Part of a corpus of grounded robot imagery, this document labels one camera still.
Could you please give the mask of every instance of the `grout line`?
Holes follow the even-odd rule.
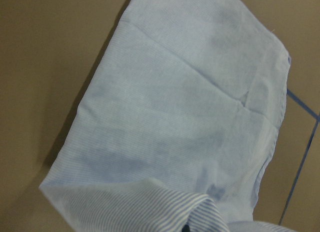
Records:
[[[283,220],[284,220],[285,214],[286,214],[287,209],[288,209],[289,202],[290,202],[291,197],[292,197],[292,195],[293,195],[293,193],[294,193],[295,187],[296,187],[297,182],[298,182],[298,178],[299,178],[299,176],[300,176],[301,170],[302,170],[302,168],[303,168],[303,166],[304,166],[304,163],[305,163],[305,161],[306,161],[306,158],[307,158],[307,155],[308,155],[308,153],[309,153],[309,149],[310,149],[312,140],[313,140],[313,138],[314,138],[314,136],[315,136],[315,133],[316,133],[316,130],[317,130],[317,127],[318,127],[318,124],[319,124],[319,123],[320,123],[320,114],[319,114],[319,116],[316,116],[316,121],[315,121],[313,130],[312,130],[311,136],[310,136],[309,141],[308,141],[308,144],[307,144],[307,146],[306,146],[306,148],[305,148],[305,152],[304,152],[303,158],[302,158],[302,160],[301,160],[299,169],[298,169],[297,172],[296,172],[296,176],[295,176],[295,178],[294,178],[294,181],[293,181],[293,184],[292,184],[290,193],[289,193],[288,198],[287,198],[287,200],[286,200],[285,207],[284,207],[284,209],[283,209],[283,212],[282,212],[282,215],[281,215],[281,219],[280,219],[280,221],[279,221],[279,225],[281,225],[282,222],[283,222]]]
[[[291,92],[291,90],[287,89],[286,94],[291,97],[295,102],[297,102],[305,111],[307,111],[313,118],[318,120],[318,115],[313,112],[312,109],[310,109],[305,103],[302,102],[301,99],[299,99],[294,93]]]

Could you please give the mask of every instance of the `dark grout line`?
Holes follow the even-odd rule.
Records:
[[[305,148],[305,152],[304,152],[303,158],[302,158],[302,160],[301,160],[299,169],[298,169],[297,172],[296,172],[296,176],[295,176],[295,178],[294,178],[294,181],[293,181],[293,184],[292,184],[290,193],[289,193],[288,198],[287,198],[287,200],[286,200],[285,207],[284,207],[284,209],[283,209],[283,212],[282,212],[282,215],[281,215],[281,219],[280,219],[280,221],[279,221],[279,225],[281,225],[282,222],[283,222],[283,219],[284,219],[285,214],[286,214],[287,209],[288,209],[289,202],[290,202],[290,200],[291,200],[291,197],[292,197],[292,195],[293,195],[293,193],[294,193],[294,190],[295,190],[295,187],[296,187],[296,185],[297,185],[297,182],[298,182],[298,179],[299,179],[301,170],[302,170],[302,168],[303,168],[303,166],[304,166],[304,163],[305,163],[305,161],[306,161],[307,155],[308,155],[308,153],[309,153],[309,149],[310,149],[312,140],[313,140],[313,138],[314,138],[314,136],[315,136],[317,127],[318,127],[318,125],[319,125],[319,123],[320,123],[320,114],[319,114],[319,115],[316,115],[315,119],[316,119],[316,121],[315,121],[313,130],[312,130],[311,136],[310,136],[309,141],[308,141],[308,144],[307,144],[307,146],[306,146],[306,148]]]
[[[291,99],[293,99],[295,102],[297,102],[305,111],[307,111],[313,118],[318,120],[318,115],[310,109],[305,103],[302,102],[301,99],[299,99],[294,93],[291,92],[291,90],[287,89],[286,94],[290,96]]]

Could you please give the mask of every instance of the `garment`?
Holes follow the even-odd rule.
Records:
[[[252,221],[289,61],[240,0],[131,0],[40,189],[76,231]]]

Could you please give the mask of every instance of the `beige floor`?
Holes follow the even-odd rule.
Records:
[[[129,0],[0,0],[0,231],[72,231],[38,190]],[[320,112],[320,0],[242,0],[292,57],[288,88]],[[256,220],[277,224],[315,126],[293,99]],[[320,231],[320,128],[283,218]]]

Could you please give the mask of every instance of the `light blue fabric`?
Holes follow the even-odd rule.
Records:
[[[77,231],[252,221],[288,58],[240,0],[131,0],[41,190]],[[162,192],[144,204],[154,183]],[[176,200],[181,216],[158,213]]]

